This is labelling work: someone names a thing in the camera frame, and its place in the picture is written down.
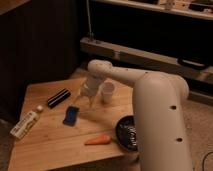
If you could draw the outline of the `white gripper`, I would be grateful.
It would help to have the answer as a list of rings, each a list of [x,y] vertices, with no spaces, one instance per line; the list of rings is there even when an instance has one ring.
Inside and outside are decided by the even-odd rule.
[[[100,85],[100,80],[95,77],[88,77],[81,85],[80,93],[77,95],[75,99],[75,103],[77,103],[83,96],[89,97],[89,106],[92,107],[94,103],[94,99],[98,88]]]

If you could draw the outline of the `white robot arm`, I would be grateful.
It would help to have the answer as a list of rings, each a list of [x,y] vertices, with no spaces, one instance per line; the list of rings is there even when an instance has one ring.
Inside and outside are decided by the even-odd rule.
[[[92,60],[79,94],[94,97],[108,78],[133,89],[132,108],[142,171],[193,171],[182,104],[189,87],[179,75]]]

